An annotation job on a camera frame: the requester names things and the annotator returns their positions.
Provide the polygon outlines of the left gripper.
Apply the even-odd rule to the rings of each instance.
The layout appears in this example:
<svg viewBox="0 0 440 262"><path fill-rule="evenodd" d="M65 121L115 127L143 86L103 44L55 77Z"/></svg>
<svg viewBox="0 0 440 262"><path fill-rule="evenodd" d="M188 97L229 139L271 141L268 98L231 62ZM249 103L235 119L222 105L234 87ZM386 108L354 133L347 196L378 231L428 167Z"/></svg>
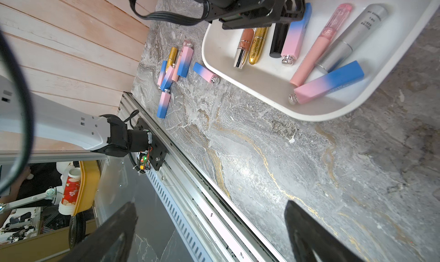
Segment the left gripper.
<svg viewBox="0 0 440 262"><path fill-rule="evenodd" d="M270 27L299 21L305 0L194 0L203 4L202 19L218 20L225 30Z"/></svg>

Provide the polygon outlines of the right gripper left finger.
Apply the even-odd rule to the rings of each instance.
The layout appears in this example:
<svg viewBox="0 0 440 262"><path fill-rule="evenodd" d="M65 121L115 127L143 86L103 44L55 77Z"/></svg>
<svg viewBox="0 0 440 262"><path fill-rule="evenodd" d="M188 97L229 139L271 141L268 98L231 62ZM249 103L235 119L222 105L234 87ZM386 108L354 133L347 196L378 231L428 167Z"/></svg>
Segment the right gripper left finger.
<svg viewBox="0 0 440 262"><path fill-rule="evenodd" d="M71 217L69 246L62 262L126 262L134 241L138 220L135 204L127 202L104 224L86 235L86 222L80 213Z"/></svg>

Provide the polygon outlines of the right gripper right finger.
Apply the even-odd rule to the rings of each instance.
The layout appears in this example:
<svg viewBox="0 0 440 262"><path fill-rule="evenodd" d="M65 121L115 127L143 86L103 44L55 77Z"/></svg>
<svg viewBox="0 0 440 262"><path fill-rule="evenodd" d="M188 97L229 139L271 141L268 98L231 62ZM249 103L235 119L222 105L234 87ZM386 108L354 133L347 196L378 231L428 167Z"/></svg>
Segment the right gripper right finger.
<svg viewBox="0 0 440 262"><path fill-rule="evenodd" d="M297 262L315 262L317 258L323 262L362 261L294 201L287 202L284 217Z"/></svg>

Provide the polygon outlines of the orange lip gloss tube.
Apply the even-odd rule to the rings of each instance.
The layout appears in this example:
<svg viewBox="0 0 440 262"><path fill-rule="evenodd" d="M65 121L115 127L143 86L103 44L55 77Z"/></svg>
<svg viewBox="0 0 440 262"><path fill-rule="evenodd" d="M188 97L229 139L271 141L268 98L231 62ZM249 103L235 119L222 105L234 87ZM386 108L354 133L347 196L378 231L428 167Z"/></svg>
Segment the orange lip gloss tube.
<svg viewBox="0 0 440 262"><path fill-rule="evenodd" d="M254 29L247 28L244 29L239 40L237 51L234 59L234 67L242 69L248 57L248 52L250 50L252 40L254 37Z"/></svg>

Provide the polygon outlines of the gold lipstick tube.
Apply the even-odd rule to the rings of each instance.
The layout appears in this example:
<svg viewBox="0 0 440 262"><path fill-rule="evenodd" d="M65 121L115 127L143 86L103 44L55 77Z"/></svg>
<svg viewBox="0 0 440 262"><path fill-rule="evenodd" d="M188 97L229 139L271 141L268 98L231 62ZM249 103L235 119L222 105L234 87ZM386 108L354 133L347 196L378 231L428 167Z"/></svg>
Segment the gold lipstick tube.
<svg viewBox="0 0 440 262"><path fill-rule="evenodd" d="M265 39L268 33L268 27L257 28L254 34L253 42L249 51L249 64L255 65L261 56Z"/></svg>

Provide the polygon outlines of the black lipstick tube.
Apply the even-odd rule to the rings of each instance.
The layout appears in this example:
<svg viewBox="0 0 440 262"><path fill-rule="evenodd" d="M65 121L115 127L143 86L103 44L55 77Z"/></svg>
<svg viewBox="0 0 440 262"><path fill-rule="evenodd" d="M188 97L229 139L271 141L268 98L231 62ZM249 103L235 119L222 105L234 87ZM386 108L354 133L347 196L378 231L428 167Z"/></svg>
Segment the black lipstick tube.
<svg viewBox="0 0 440 262"><path fill-rule="evenodd" d="M281 52L283 50L283 46L288 30L289 30L289 24L276 23L272 44L270 48L270 53L269 53L269 56L271 58L281 58Z"/></svg>

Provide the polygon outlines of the pink blue lipstick tall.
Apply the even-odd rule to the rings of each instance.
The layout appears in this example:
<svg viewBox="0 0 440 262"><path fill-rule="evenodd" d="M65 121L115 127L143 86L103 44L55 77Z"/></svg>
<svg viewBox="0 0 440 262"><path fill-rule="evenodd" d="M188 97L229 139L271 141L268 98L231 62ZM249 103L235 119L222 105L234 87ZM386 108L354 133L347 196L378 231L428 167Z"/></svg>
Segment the pink blue lipstick tall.
<svg viewBox="0 0 440 262"><path fill-rule="evenodd" d="M312 15L312 4L305 4L305 13L303 19L292 22L289 25L288 33L285 38L281 52L282 64L292 66L300 56L304 36Z"/></svg>

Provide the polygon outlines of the pink blue lipstick sideways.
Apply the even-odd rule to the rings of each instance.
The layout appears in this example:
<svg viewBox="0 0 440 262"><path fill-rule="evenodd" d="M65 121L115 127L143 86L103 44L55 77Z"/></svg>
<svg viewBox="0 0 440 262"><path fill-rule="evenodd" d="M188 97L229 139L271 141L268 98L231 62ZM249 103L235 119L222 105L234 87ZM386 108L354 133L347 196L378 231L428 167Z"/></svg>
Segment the pink blue lipstick sideways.
<svg viewBox="0 0 440 262"><path fill-rule="evenodd" d="M219 84L220 82L220 77L217 74L213 73L208 68L206 68L205 66L199 63L194 64L193 71L196 72L201 78L203 78L208 83L216 85Z"/></svg>

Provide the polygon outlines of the slim gold lipstick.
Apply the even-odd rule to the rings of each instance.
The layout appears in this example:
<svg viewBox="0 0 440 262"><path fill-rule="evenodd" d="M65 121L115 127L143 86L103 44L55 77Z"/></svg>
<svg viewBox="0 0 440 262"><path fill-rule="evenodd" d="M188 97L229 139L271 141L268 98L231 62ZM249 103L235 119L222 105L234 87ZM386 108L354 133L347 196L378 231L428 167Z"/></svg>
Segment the slim gold lipstick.
<svg viewBox="0 0 440 262"><path fill-rule="evenodd" d="M170 66L172 66L175 63L177 53L178 53L178 49L176 47L172 47L167 58L166 71L168 71Z"/></svg>

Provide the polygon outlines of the white storage box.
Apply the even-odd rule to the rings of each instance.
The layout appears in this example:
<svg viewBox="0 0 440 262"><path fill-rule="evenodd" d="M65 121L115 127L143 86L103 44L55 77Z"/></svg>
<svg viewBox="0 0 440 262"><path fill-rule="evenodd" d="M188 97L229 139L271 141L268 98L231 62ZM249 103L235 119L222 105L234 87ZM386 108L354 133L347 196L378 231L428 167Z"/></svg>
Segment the white storage box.
<svg viewBox="0 0 440 262"><path fill-rule="evenodd" d="M284 65L269 55L266 43L255 65L234 67L241 30L224 30L218 21L208 26L202 43L202 59L207 68L247 93L283 113L302 121L327 121L359 107L376 90L422 31L440 5L440 0L306 0L312 15L305 31L299 57ZM336 8L349 3L353 9L336 32L304 82L311 86L322 76L343 71L357 62L364 78L316 98L293 105L292 76L313 47Z"/></svg>

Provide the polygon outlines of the pink bear lip gloss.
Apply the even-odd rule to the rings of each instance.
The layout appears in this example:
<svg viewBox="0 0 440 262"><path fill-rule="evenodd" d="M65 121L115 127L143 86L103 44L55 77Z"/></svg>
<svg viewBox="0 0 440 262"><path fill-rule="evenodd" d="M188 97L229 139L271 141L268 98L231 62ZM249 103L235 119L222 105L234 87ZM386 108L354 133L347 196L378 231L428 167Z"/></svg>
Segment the pink bear lip gloss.
<svg viewBox="0 0 440 262"><path fill-rule="evenodd" d="M320 35L315 40L315 43L303 59L301 65L291 78L290 83L293 84L293 86L299 87L304 84L312 70L315 68L315 63L329 47L339 28L347 20L352 9L353 6L349 3L340 4L336 8Z"/></svg>

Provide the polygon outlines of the silver lipstick tube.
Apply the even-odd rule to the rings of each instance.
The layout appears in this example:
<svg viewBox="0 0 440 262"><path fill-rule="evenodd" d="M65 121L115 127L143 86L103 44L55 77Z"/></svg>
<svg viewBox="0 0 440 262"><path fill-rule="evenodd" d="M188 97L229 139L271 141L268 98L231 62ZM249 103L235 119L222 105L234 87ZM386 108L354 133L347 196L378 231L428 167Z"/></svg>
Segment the silver lipstick tube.
<svg viewBox="0 0 440 262"><path fill-rule="evenodd" d="M370 4L317 60L315 67L330 73L346 60L388 17L382 4Z"/></svg>

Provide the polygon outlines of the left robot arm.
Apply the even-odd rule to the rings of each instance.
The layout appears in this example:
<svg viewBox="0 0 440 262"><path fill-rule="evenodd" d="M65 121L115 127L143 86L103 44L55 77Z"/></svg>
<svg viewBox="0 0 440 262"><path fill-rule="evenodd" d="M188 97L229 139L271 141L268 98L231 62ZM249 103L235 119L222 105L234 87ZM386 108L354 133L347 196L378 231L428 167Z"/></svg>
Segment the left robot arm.
<svg viewBox="0 0 440 262"><path fill-rule="evenodd" d="M225 30L296 22L305 14L305 0L193 0L203 14L193 18L156 11L144 20L194 26L219 20ZM36 137L67 142L84 150L113 157L142 152L149 146L147 133L129 129L113 114L94 116L31 93L24 74L5 38L1 59L7 77L1 78L1 130L22 135L21 149L9 171L1 173L1 191L8 190L22 174L33 152Z"/></svg>

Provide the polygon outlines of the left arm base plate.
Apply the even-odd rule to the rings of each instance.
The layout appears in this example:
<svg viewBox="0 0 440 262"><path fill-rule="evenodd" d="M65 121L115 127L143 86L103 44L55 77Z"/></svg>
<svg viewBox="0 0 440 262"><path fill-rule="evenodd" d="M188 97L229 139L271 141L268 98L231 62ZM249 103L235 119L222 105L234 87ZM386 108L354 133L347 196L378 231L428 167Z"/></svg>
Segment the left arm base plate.
<svg viewBox="0 0 440 262"><path fill-rule="evenodd" d="M140 171L142 173L145 173L147 170L151 169L159 171L167 154L165 145L160 138L153 133L152 129L148 126L144 119L139 118L136 121L135 128L148 134L148 148L145 151L138 153L137 165Z"/></svg>

